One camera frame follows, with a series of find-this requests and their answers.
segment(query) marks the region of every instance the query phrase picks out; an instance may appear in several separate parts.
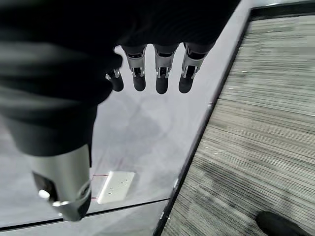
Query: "gray carpet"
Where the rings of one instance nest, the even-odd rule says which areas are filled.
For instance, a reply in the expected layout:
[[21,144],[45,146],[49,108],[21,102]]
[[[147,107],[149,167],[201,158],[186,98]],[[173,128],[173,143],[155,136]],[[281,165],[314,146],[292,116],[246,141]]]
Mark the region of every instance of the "gray carpet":
[[253,21],[163,236],[264,235],[269,210],[315,235],[315,16]]

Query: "white floor outlet cover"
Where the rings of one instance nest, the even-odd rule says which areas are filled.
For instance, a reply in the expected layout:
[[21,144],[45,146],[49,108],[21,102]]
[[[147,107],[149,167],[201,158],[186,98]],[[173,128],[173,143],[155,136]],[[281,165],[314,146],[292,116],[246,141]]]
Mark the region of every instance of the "white floor outlet cover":
[[97,203],[104,204],[125,199],[134,175],[134,172],[111,171],[98,196]]

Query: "black fingertip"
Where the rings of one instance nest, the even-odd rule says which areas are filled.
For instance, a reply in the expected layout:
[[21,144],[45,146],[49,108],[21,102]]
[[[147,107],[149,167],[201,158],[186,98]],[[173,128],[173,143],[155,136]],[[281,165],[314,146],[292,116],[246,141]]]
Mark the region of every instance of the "black fingertip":
[[120,92],[121,90],[124,89],[124,82],[122,79],[122,76],[119,75],[118,78],[116,78],[115,76],[113,78],[110,79],[110,81],[113,84],[113,90],[116,92]]
[[133,78],[133,85],[134,85],[134,88],[141,92],[143,91],[145,88],[146,88],[146,78],[145,76],[136,76]]
[[157,77],[157,82],[156,82],[156,89],[159,94],[164,94],[166,93],[168,88],[168,78],[165,78],[164,75],[161,76],[161,78]]
[[193,79],[190,76],[186,76],[184,78],[181,76],[181,79],[179,80],[178,89],[181,93],[188,93],[191,89]]
[[91,204],[92,194],[90,193],[85,202],[78,208],[80,220],[87,214]]

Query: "black glove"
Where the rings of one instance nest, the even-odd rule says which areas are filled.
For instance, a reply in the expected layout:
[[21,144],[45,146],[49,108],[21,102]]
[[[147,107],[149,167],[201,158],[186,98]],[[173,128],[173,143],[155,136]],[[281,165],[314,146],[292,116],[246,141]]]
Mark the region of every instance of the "black glove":
[[0,114],[35,156],[91,144],[97,106],[119,68],[117,45],[215,43],[240,0],[4,0]]

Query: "striped carpet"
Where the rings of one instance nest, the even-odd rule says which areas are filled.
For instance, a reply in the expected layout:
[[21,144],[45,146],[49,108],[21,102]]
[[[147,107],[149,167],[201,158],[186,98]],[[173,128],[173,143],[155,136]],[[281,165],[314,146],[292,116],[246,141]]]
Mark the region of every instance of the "striped carpet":
[[315,16],[253,21],[163,236],[260,236],[269,210],[315,235]]

